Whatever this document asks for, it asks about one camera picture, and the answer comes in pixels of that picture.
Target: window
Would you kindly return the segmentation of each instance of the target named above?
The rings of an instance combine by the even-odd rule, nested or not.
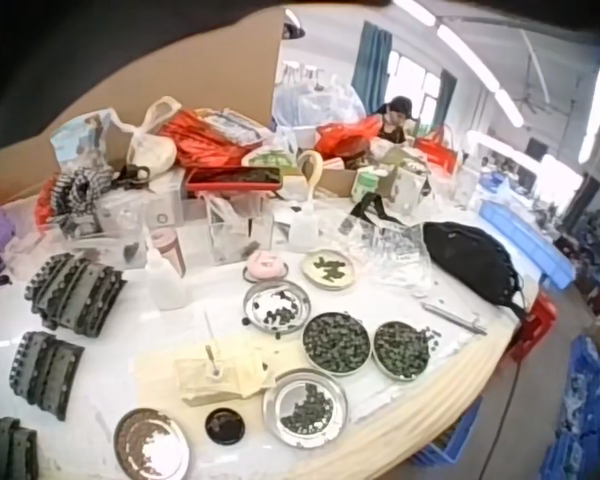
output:
[[[440,78],[395,50],[389,55],[387,70],[389,83],[385,102],[390,102],[398,95],[411,99],[413,118],[420,119],[421,128],[429,127],[438,104]]]

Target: black bag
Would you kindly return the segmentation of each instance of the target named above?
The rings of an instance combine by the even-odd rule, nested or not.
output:
[[[424,243],[440,268],[494,305],[513,310],[521,322],[527,314],[513,302],[522,292],[509,252],[491,235],[454,222],[425,222]]]

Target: cable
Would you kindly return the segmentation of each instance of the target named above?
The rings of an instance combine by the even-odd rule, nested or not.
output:
[[[498,424],[498,430],[496,430],[496,436],[493,439],[493,443],[491,444],[491,448],[489,449],[489,453],[487,454],[487,459],[482,466],[482,470],[480,471],[480,476],[478,480],[482,480],[484,474],[487,471],[487,467],[489,466],[489,462],[491,461],[491,457],[493,456],[493,452],[498,445],[498,440],[500,440],[500,434],[502,433],[502,428],[504,427],[504,422],[507,419],[507,414],[509,413],[509,408],[511,407],[511,401],[513,400],[513,394],[516,392],[516,387],[518,386],[518,378],[520,377],[520,369],[522,367],[522,362],[516,364],[516,373],[513,377],[513,383],[511,384],[511,391],[509,392],[509,398],[507,398],[507,403],[504,407],[504,412],[502,412],[502,417],[500,418],[500,423]]]

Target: plastic bottle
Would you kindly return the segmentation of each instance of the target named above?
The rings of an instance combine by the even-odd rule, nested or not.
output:
[[[308,252],[318,245],[318,217],[313,211],[313,202],[306,202],[302,210],[293,217],[289,228],[289,247],[295,252]]]
[[[149,293],[158,310],[175,310],[187,306],[189,302],[185,283],[169,260],[163,258],[157,249],[151,248],[147,252],[145,270]]]

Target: round metal tray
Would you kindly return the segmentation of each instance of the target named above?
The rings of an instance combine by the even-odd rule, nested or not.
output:
[[[399,320],[391,320],[389,322],[385,322],[382,325],[380,325],[376,329],[376,331],[373,332],[373,338],[371,339],[371,352],[373,353],[373,360],[374,360],[376,366],[378,367],[378,370],[380,370],[385,376],[389,377],[390,379],[397,380],[399,382],[406,382],[406,383],[413,382],[413,381],[417,380],[420,377],[420,375],[422,375],[427,370],[426,366],[425,366],[424,370],[419,375],[416,375],[416,376],[411,377],[411,378],[405,378],[405,377],[403,377],[401,375],[396,375],[395,373],[392,373],[389,370],[387,370],[387,367],[385,367],[382,364],[382,362],[378,359],[378,355],[376,353],[376,333],[378,332],[378,330],[380,330],[380,328],[382,328],[384,325],[387,325],[389,323],[401,323],[403,325],[406,325],[407,327],[414,328],[411,325],[409,325],[408,323],[401,322]]]
[[[245,294],[242,306],[251,323],[271,334],[296,332],[311,315],[311,302],[307,292],[288,280],[256,283]]]
[[[152,408],[131,410],[113,435],[118,464],[132,480],[182,480],[191,451],[182,430]]]
[[[328,270],[324,267],[317,267],[321,262],[340,262],[343,266],[337,268],[334,273],[342,273],[342,278],[333,278],[328,276]],[[349,288],[356,281],[356,271],[351,260],[336,250],[322,249],[308,253],[302,260],[302,273],[316,287],[324,290],[344,290]]]
[[[321,367],[320,365],[318,365],[317,363],[315,363],[313,361],[313,359],[309,356],[309,354],[307,353],[307,349],[304,347],[304,333],[307,330],[307,327],[309,326],[309,324],[311,322],[313,322],[316,319],[320,319],[324,316],[327,315],[334,315],[334,314],[340,314],[340,315],[348,315],[351,319],[355,320],[356,322],[358,322],[360,325],[362,325],[362,327],[364,328],[364,325],[362,324],[362,322],[360,320],[358,320],[355,317],[352,317],[351,315],[349,315],[348,313],[340,313],[340,312],[326,312],[326,313],[322,313],[320,315],[318,315],[317,317],[313,317],[311,320],[309,320],[307,322],[307,324],[304,326],[304,328],[302,329],[302,351],[305,354],[305,357],[307,357],[307,360],[309,361],[309,363],[311,364],[312,367],[314,367],[317,370],[320,370],[321,372],[324,372],[328,375],[332,375],[334,377],[348,377],[349,375],[353,375],[354,373],[357,373],[360,371],[360,369],[362,369],[362,367],[364,367],[367,362],[369,361],[369,358],[371,357],[372,351],[373,351],[373,344],[372,342],[372,338],[369,335],[369,332],[367,331],[367,329],[365,328],[364,331],[367,334],[367,338],[369,339],[369,354],[367,355],[367,358],[365,359],[365,361],[362,363],[362,365],[360,365],[358,368],[356,368],[355,370],[351,370],[350,372],[345,372],[345,373],[339,373],[339,372],[332,372],[330,370],[327,370],[326,368]]]
[[[331,402],[331,417],[319,432],[299,434],[285,427],[282,418],[291,415],[296,404],[305,400],[307,385],[315,386]],[[264,394],[262,412],[267,428],[284,443],[296,448],[312,449],[340,436],[349,416],[349,404],[344,390],[335,379],[310,368],[300,368],[276,378],[276,385]]]

